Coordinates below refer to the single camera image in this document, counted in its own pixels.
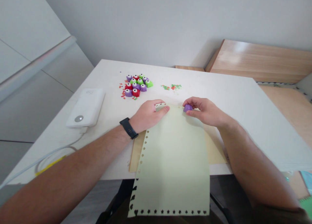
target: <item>gray floor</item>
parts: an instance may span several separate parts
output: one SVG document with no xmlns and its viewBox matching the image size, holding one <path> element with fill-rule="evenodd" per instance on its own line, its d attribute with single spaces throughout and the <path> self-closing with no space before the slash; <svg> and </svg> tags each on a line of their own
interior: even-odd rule
<svg viewBox="0 0 312 224">
<path fill-rule="evenodd" d="M 0 141 L 0 182 L 6 178 L 31 145 Z M 101 212 L 107 208 L 118 192 L 120 184 L 121 180 L 99 181 L 62 224 L 95 224 Z M 22 187 L 23 185 L 8 185 L 0 190 L 0 206 Z M 251 206 L 233 175 L 211 176 L 210 191 L 231 210 L 237 223 L 250 223 Z M 211 209 L 227 223 L 212 201 Z"/>
</svg>

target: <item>finger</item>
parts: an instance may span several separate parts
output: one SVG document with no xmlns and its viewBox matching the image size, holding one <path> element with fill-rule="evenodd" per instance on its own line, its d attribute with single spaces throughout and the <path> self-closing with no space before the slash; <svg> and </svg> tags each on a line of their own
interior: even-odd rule
<svg viewBox="0 0 312 224">
<path fill-rule="evenodd" d="M 159 119 L 162 119 L 168 113 L 169 109 L 169 106 L 163 107 L 160 111 L 156 113 L 157 117 L 159 117 Z"/>
<path fill-rule="evenodd" d="M 150 101 L 153 105 L 159 104 L 159 103 L 164 103 L 162 99 L 156 99 L 156 100 L 151 100 Z"/>
<path fill-rule="evenodd" d="M 183 106 L 185 106 L 186 104 L 197 105 L 198 106 L 200 102 L 201 102 L 201 98 L 199 98 L 199 97 L 190 97 L 190 98 L 186 99 L 183 102 Z"/>
<path fill-rule="evenodd" d="M 197 118 L 197 119 L 201 119 L 201 115 L 202 115 L 202 112 L 201 111 L 198 111 L 198 110 L 188 110 L 186 112 L 186 115 L 188 116 L 192 116 L 194 118 Z"/>
</svg>

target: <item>smartwatch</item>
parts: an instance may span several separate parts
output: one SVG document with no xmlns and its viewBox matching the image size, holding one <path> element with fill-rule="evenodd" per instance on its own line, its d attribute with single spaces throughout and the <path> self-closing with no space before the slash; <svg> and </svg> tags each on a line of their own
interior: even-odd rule
<svg viewBox="0 0 312 224">
<path fill-rule="evenodd" d="M 131 127 L 129 123 L 129 118 L 125 118 L 124 120 L 121 120 L 119 123 L 123 126 L 124 130 L 128 133 L 128 135 L 131 137 L 132 140 L 139 136 L 139 134 L 136 133 Z"/>
</svg>

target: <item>white wall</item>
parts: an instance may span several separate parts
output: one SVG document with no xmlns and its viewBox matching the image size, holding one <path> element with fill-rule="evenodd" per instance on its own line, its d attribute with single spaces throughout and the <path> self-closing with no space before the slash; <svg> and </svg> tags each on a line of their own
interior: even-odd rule
<svg viewBox="0 0 312 224">
<path fill-rule="evenodd" d="M 222 39 L 312 50 L 312 0 L 46 0 L 100 59 L 205 66 Z"/>
</svg>

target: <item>yellow paper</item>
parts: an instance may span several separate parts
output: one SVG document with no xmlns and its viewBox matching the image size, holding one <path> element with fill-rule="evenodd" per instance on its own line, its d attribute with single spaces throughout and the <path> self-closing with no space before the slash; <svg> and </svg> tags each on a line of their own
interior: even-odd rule
<svg viewBox="0 0 312 224">
<path fill-rule="evenodd" d="M 209 162 L 202 123 L 182 107 L 169 106 L 164 118 L 146 131 L 128 217 L 209 214 Z"/>
<path fill-rule="evenodd" d="M 209 164 L 225 164 L 227 163 L 226 158 L 223 153 L 221 143 L 218 139 L 215 127 L 203 125 L 205 131 L 206 147 L 208 151 Z M 133 143 L 131 162 L 129 167 L 129 172 L 136 172 L 137 166 L 139 164 L 140 154 L 143 147 L 145 132 L 141 132 L 137 138 L 135 138 Z"/>
</svg>

